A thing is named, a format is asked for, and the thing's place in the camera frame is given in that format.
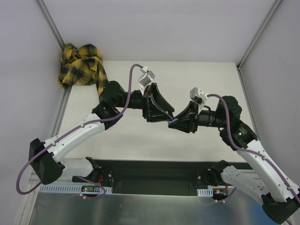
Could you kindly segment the purple nail polish bottle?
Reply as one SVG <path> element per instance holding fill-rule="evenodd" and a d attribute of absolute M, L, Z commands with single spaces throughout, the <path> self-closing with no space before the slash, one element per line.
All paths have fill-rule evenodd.
<path fill-rule="evenodd" d="M 175 123 L 176 121 L 178 120 L 178 118 L 174 118 L 172 121 L 169 121 L 168 124 L 172 124 L 172 123 Z"/>

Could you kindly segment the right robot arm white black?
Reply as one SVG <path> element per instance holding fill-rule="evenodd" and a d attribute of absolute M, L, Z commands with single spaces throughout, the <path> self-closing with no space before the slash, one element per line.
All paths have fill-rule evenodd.
<path fill-rule="evenodd" d="M 202 176 L 203 181 L 212 186 L 231 184 L 256 200 L 273 222 L 288 222 L 300 208 L 300 187 L 279 168 L 255 132 L 240 119 L 241 111 L 233 96 L 193 97 L 168 127 L 184 133 L 195 133 L 199 126 L 218 128 L 222 141 L 251 166 L 259 180 L 240 174 L 232 164 L 221 160 Z"/>

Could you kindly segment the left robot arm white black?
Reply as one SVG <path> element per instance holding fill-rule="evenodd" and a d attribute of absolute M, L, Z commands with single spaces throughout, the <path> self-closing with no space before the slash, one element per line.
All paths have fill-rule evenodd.
<path fill-rule="evenodd" d="M 126 92 L 117 81 L 104 86 L 99 104 L 81 122 L 66 132 L 44 142 L 38 138 L 30 143 L 30 165 L 43 185 L 63 176 L 74 181 L 99 182 L 101 169 L 90 157 L 66 159 L 65 156 L 87 139 L 115 125 L 118 108 L 141 109 L 147 122 L 172 121 L 175 109 L 164 99 L 156 83 L 147 85 L 144 92 Z"/>

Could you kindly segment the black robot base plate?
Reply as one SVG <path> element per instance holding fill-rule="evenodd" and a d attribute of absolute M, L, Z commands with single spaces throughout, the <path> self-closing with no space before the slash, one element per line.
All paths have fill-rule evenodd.
<path fill-rule="evenodd" d="M 84 178 L 114 194 L 196 196 L 208 186 L 224 186 L 213 162 L 92 160 Z"/>

